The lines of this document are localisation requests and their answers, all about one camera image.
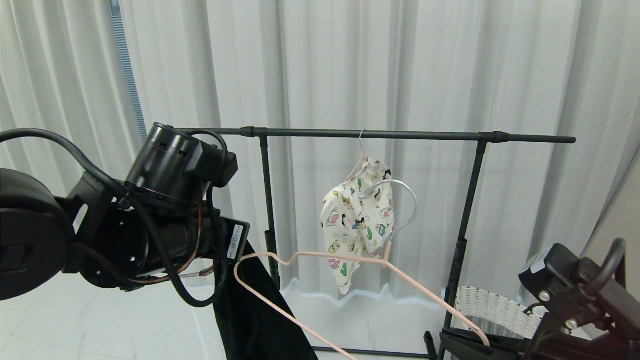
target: black cloth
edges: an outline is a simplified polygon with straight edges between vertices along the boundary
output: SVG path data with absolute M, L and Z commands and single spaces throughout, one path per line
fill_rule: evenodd
M 251 245 L 244 255 L 253 254 Z M 228 360 L 317 360 L 309 340 L 299 326 L 290 322 L 240 285 L 230 266 L 227 285 L 213 308 Z M 293 315 L 259 258 L 244 260 L 240 278 Z M 216 272 L 216 283 L 220 274 Z

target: pink clothes hanger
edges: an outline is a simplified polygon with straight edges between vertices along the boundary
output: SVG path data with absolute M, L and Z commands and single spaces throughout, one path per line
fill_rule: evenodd
M 360 132 L 360 136 L 358 136 L 358 139 L 360 141 L 360 159 L 356 163 L 356 166 L 353 168 L 353 170 L 349 173 L 349 176 L 347 176 L 347 179 L 345 180 L 345 182 L 351 179 L 351 176 L 358 168 L 358 165 L 362 162 L 362 160 L 364 160 L 364 146 L 362 145 L 362 133 L 364 133 L 364 129 Z
M 476 324 L 472 323 L 469 319 L 467 319 L 464 315 L 462 315 L 458 310 L 455 310 L 453 307 L 451 307 L 449 304 L 447 304 L 440 297 L 436 296 L 434 293 L 432 293 L 427 288 L 422 286 L 419 282 L 417 282 L 416 280 L 412 279 L 409 275 L 406 275 L 404 272 L 402 272 L 400 269 L 398 269 L 392 263 L 389 262 L 389 254 L 391 253 L 392 239 L 393 239 L 394 235 L 398 231 L 404 229 L 405 227 L 410 225 L 415 220 L 415 217 L 417 215 L 417 210 L 418 210 L 418 198 L 416 197 L 416 195 L 413 192 L 413 190 L 411 190 L 411 188 L 407 184 L 403 183 L 400 180 L 395 180 L 395 179 L 380 181 L 376 185 L 372 186 L 370 189 L 364 191 L 364 195 L 361 195 L 360 197 L 364 198 L 364 197 L 367 197 L 367 196 L 371 196 L 371 194 L 373 193 L 374 189 L 376 187 L 378 187 L 379 185 L 384 184 L 384 183 L 397 183 L 397 184 L 400 184 L 403 187 L 405 187 L 407 190 L 409 190 L 409 192 L 413 195 L 413 200 L 415 201 L 415 207 L 413 209 L 413 215 L 411 217 L 411 220 L 409 220 L 409 222 L 407 222 L 405 225 L 399 227 L 396 231 L 391 233 L 391 235 L 389 236 L 389 239 L 387 240 L 387 246 L 386 246 L 386 249 L 385 249 L 385 255 L 384 255 L 383 259 L 369 259 L 369 258 L 360 258 L 360 257 L 356 257 L 356 256 L 336 256 L 336 255 L 333 255 L 333 254 L 327 254 L 325 252 L 299 251 L 299 252 L 296 252 L 295 254 L 293 254 L 291 256 L 290 260 L 284 261 L 284 260 L 280 259 L 278 257 L 278 255 L 276 255 L 276 254 L 274 254 L 272 252 L 257 252 L 255 254 L 245 255 L 245 256 L 241 257 L 240 260 L 236 263 L 236 265 L 234 266 L 234 275 L 236 277 L 236 281 L 240 285 L 242 285 L 242 287 L 247 289 L 250 293 L 254 294 L 258 299 L 262 300 L 267 305 L 269 305 L 271 308 L 273 308 L 275 311 L 278 311 L 282 316 L 284 316 L 287 319 L 289 319 L 289 321 L 291 321 L 291 322 L 295 323 L 296 325 L 300 326 L 302 329 L 305 329 L 306 331 L 311 333 L 311 335 L 317 337 L 319 340 L 321 340 L 323 343 L 326 343 L 328 346 L 332 347 L 338 353 L 346 356 L 349 359 L 355 360 L 355 357 L 353 357 L 352 355 L 350 355 L 349 353 L 347 353 L 346 351 L 344 351 L 343 349 L 338 347 L 336 344 L 334 344 L 331 341 L 325 339 L 320 334 L 318 334 L 317 332 L 313 331 L 308 326 L 306 326 L 305 324 L 301 323 L 300 321 L 295 319 L 293 316 L 288 314 L 286 311 L 280 309 L 276 304 L 272 303 L 267 298 L 262 296 L 262 294 L 260 294 L 259 292 L 255 291 L 251 286 L 247 285 L 244 281 L 242 281 L 242 279 L 240 279 L 240 276 L 238 276 L 238 268 L 240 267 L 240 264 L 244 260 L 251 259 L 251 258 L 259 258 L 261 256 L 269 256 L 269 257 L 271 257 L 273 259 L 276 259 L 280 264 L 283 264 L 284 266 L 289 266 L 289 265 L 293 264 L 293 262 L 300 256 L 315 256 L 315 257 L 320 257 L 320 258 L 332 258 L 332 259 L 360 261 L 360 262 L 363 262 L 363 263 L 380 264 L 383 268 L 389 268 L 391 271 L 396 273 L 398 276 L 400 276 L 401 278 L 403 278 L 404 280 L 409 282 L 409 284 L 411 284 L 412 286 L 414 286 L 415 288 L 420 290 L 423 294 L 425 294 L 429 298 L 431 298 L 431 300 L 435 301 L 437 304 L 439 304 L 440 306 L 444 307 L 453 316 L 455 316 L 462 323 L 464 323 L 466 326 L 468 326 L 469 329 L 473 330 L 480 337 L 480 339 L 482 340 L 484 345 L 490 346 L 489 339 L 486 337 L 484 332 Z

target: hanger hook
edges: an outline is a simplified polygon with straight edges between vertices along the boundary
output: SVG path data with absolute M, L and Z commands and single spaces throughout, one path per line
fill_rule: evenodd
M 360 152 L 364 153 L 364 145 L 362 145 L 362 133 L 364 133 L 364 129 L 360 132 L 360 136 L 358 136 L 358 141 L 360 141 Z
M 405 227 L 411 225 L 413 223 L 413 221 L 415 220 L 415 217 L 418 215 L 418 197 L 415 195 L 415 193 L 413 192 L 413 190 L 411 190 L 411 188 L 409 187 L 409 185 L 405 184 L 404 182 L 400 181 L 400 180 L 395 180 L 395 179 L 391 179 L 391 180 L 382 180 L 379 183 L 375 184 L 374 186 L 366 189 L 364 191 L 364 195 L 360 196 L 360 199 L 364 199 L 366 197 L 370 197 L 371 195 L 373 195 L 373 193 L 375 192 L 375 189 L 382 185 L 382 184 L 386 184 L 386 183 L 396 183 L 399 185 L 402 185 L 405 189 L 409 190 L 409 192 L 411 193 L 411 196 L 413 197 L 413 215 L 411 215 L 411 219 L 409 219 L 409 221 L 405 224 L 402 225 L 401 227 L 398 227 L 396 229 L 396 231 L 393 232 L 393 234 L 397 234 L 400 230 L 404 229 Z

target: patterned baby garment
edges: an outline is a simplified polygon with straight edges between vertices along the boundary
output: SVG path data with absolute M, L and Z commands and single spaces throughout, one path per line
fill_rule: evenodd
M 360 196 L 380 181 L 389 179 L 388 166 L 366 158 L 362 171 L 324 197 L 320 226 L 330 254 L 380 258 L 385 241 L 395 229 L 391 184 L 379 185 L 364 199 Z M 340 292 L 348 293 L 351 276 L 360 267 L 360 261 L 329 259 L 329 266 Z

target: woven basket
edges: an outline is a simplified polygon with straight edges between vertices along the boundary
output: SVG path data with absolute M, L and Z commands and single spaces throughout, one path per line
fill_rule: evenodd
M 498 294 L 470 286 L 458 288 L 456 310 L 487 334 L 531 339 L 542 321 L 536 314 L 527 315 L 525 307 Z M 459 321 L 455 327 L 468 330 Z

